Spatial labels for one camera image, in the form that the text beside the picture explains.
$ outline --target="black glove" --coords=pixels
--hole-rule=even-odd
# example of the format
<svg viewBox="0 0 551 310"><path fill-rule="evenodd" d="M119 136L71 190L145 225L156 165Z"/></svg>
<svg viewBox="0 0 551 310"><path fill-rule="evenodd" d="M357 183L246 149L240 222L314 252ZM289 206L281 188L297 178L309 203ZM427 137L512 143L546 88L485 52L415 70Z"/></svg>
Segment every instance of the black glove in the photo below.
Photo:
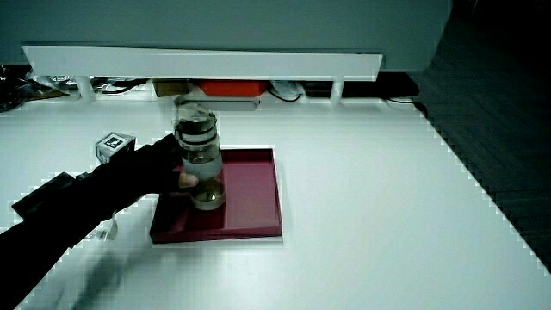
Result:
<svg viewBox="0 0 551 310"><path fill-rule="evenodd" d="M67 245L73 247L101 221L141 196L196 185L196 177L173 171L180 164L182 149L174 135L167 135L77 178L71 186L50 196L24 222L43 227L54 238L65 238Z"/></svg>

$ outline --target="glass bottle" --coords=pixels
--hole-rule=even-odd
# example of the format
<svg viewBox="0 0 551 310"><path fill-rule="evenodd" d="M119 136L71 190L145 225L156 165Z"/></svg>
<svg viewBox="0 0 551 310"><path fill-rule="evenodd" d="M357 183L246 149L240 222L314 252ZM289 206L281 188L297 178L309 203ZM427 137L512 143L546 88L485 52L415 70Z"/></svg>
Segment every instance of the glass bottle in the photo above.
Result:
<svg viewBox="0 0 551 310"><path fill-rule="evenodd" d="M186 173L199 178L190 189L191 201L203 211L219 208L226 202L226 192L216 116L199 103L186 103L178 107L174 129Z"/></svg>

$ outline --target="white table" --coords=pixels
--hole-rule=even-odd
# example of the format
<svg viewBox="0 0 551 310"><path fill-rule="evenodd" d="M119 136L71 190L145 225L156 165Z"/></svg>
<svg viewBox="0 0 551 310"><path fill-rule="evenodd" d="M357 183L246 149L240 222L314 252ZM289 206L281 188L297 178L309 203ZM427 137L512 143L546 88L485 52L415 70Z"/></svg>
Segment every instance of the white table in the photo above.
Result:
<svg viewBox="0 0 551 310"><path fill-rule="evenodd" d="M153 245L148 195L118 214L117 240L69 250L22 308L551 308L548 272L435 129L410 105L371 102L217 112L222 145L275 146L282 241ZM105 134L150 144L174 112L159 100L0 114L0 226L55 174L93 169Z"/></svg>

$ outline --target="maroon tray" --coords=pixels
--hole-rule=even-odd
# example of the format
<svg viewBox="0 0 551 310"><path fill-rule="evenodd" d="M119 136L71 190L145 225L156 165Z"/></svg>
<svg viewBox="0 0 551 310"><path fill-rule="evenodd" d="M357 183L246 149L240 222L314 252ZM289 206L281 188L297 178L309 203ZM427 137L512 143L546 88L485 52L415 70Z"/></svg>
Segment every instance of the maroon tray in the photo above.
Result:
<svg viewBox="0 0 551 310"><path fill-rule="evenodd" d="M272 149L223 150L222 161L226 202L201 211L187 193L162 194L150 230L153 243L282 235Z"/></svg>

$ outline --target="black sleeve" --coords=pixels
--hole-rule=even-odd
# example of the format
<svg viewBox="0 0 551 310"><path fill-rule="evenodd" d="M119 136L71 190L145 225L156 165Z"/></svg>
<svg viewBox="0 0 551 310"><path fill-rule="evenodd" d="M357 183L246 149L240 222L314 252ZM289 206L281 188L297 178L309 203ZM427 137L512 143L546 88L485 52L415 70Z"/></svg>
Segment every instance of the black sleeve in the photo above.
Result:
<svg viewBox="0 0 551 310"><path fill-rule="evenodd" d="M153 146L102 164L87 177L60 189L40 210L0 234L0 268L6 284L0 308L13 309L55 265L103 220L148 193L177 189L181 163L177 141L169 135Z"/></svg>

